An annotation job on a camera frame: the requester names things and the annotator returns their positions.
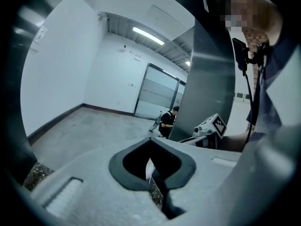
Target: tube light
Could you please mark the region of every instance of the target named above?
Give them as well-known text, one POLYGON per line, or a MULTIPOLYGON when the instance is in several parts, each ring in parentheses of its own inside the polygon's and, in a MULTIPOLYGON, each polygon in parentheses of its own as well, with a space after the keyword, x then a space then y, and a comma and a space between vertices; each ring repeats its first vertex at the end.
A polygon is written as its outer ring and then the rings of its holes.
POLYGON ((156 37, 152 36, 148 32, 145 32, 145 31, 143 31, 143 30, 141 30, 139 28, 133 27, 133 31, 135 31, 135 32, 137 32, 139 34, 142 34, 142 35, 144 35, 145 37, 148 37, 151 40, 154 40, 155 42, 157 42, 160 45, 164 44, 164 42, 162 42, 160 39, 157 39, 156 37))

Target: concrete floor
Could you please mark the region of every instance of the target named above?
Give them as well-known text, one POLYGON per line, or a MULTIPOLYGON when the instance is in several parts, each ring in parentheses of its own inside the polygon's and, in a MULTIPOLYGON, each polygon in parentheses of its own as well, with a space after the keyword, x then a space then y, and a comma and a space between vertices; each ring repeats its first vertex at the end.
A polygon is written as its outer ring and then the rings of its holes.
POLYGON ((32 150, 39 163, 58 170, 79 155, 138 137, 158 136, 154 121, 80 108, 45 133, 32 150))

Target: baseboard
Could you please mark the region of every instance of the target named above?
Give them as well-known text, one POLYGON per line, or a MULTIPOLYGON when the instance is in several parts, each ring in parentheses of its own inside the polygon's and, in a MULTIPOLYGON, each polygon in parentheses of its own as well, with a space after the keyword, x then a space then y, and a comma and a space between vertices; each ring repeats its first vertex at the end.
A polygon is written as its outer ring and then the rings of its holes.
POLYGON ((120 114, 120 115, 128 115, 128 116, 133 116, 134 115, 134 113, 130 113, 130 112, 117 111, 117 110, 103 108, 103 107, 99 107, 99 106, 96 106, 96 105, 89 105, 89 104, 85 104, 85 103, 83 103, 83 107, 93 109, 93 110, 98 110, 98 111, 104 111, 104 112, 120 114))
POLYGON ((83 104, 80 104, 74 108, 71 108, 70 110, 60 114, 59 116, 55 117, 51 121, 47 122, 46 124, 41 126, 39 129, 37 129, 35 132, 31 133, 27 137, 29 144, 33 145, 41 136, 43 136, 47 131, 49 131, 51 128, 53 128, 57 123, 59 123, 61 120, 65 119, 71 113, 80 109, 82 106, 83 106, 83 104))

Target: black cable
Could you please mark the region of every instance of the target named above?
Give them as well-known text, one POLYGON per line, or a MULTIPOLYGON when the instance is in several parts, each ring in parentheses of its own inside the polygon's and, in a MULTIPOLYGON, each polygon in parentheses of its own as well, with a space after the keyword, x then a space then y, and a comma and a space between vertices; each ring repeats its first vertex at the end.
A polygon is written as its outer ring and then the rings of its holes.
POLYGON ((252 92, 251 92, 251 88, 250 88, 250 84, 249 84, 249 79, 247 74, 245 74, 245 78, 246 78, 246 83, 248 85, 248 90, 249 90, 249 96, 250 96, 250 106, 251 106, 251 122, 250 122, 250 128, 249 128, 249 132, 248 132, 248 136, 246 138, 246 142, 245 145, 248 143, 250 135, 251 135, 251 130, 252 130, 252 122, 253 122, 253 100, 252 100, 252 92))

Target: hair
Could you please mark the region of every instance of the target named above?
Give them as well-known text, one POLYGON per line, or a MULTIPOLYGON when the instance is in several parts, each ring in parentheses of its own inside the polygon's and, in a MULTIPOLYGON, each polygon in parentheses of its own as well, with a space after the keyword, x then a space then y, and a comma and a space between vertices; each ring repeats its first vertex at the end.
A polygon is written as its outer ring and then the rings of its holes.
POLYGON ((173 108, 173 111, 179 111, 179 106, 175 106, 175 107, 173 108))

